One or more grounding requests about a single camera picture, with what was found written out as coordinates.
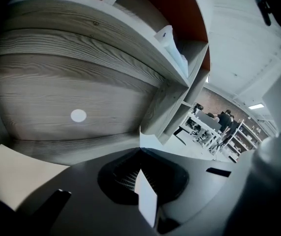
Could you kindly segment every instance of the white plastic bag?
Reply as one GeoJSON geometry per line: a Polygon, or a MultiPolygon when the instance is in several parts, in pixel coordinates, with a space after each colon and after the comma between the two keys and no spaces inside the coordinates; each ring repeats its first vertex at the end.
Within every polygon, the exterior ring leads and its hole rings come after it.
{"type": "Polygon", "coordinates": [[[188,77],[188,63],[186,58],[180,54],[179,50],[176,48],[172,26],[166,26],[159,30],[155,38],[160,42],[160,44],[167,50],[167,52],[172,56],[176,64],[182,70],[184,75],[188,77]]]}

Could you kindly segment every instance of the brown wall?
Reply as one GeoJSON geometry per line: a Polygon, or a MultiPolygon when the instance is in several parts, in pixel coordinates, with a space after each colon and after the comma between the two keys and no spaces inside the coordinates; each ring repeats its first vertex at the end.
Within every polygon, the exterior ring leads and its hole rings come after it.
{"type": "MultiPolygon", "coordinates": [[[[230,101],[226,100],[225,98],[221,97],[219,94],[216,94],[215,92],[210,91],[207,88],[203,88],[199,96],[196,100],[197,103],[202,105],[204,107],[203,112],[205,113],[212,113],[212,114],[220,114],[222,111],[225,112],[227,109],[231,110],[231,114],[234,115],[235,120],[238,119],[243,120],[244,123],[249,126],[253,127],[255,126],[255,129],[258,126],[258,124],[253,121],[252,119],[248,119],[248,115],[241,109],[239,109],[236,105],[232,104],[230,101]]],[[[258,137],[261,140],[264,140],[268,137],[266,133],[262,130],[258,137]]]]}

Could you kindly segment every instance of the white floor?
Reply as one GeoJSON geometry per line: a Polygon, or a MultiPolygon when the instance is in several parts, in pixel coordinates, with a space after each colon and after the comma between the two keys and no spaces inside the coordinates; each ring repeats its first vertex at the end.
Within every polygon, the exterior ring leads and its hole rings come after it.
{"type": "Polygon", "coordinates": [[[165,152],[191,158],[233,163],[221,151],[218,151],[215,155],[210,154],[210,152],[204,149],[198,142],[193,142],[193,137],[185,131],[181,131],[177,136],[181,138],[186,145],[172,135],[164,145],[165,152]]]}

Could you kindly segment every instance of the desk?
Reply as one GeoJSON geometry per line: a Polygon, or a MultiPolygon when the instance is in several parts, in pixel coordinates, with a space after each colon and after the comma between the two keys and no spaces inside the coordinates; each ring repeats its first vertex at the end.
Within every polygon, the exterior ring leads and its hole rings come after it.
{"type": "Polygon", "coordinates": [[[203,123],[200,119],[197,119],[194,114],[188,113],[186,121],[190,117],[194,122],[196,122],[198,125],[200,125],[202,128],[209,130],[212,133],[212,138],[213,141],[210,142],[212,139],[210,139],[206,144],[205,144],[205,149],[209,149],[218,139],[220,139],[220,134],[216,132],[214,129],[212,129],[210,126],[207,124],[203,123]]]}

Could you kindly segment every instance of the white round sticker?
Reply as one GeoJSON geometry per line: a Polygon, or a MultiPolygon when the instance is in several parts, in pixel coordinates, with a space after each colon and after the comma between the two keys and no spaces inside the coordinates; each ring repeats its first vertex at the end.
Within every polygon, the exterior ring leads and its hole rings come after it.
{"type": "Polygon", "coordinates": [[[74,111],[71,112],[70,117],[75,122],[82,122],[87,118],[87,114],[85,111],[81,109],[75,109],[74,111]]]}

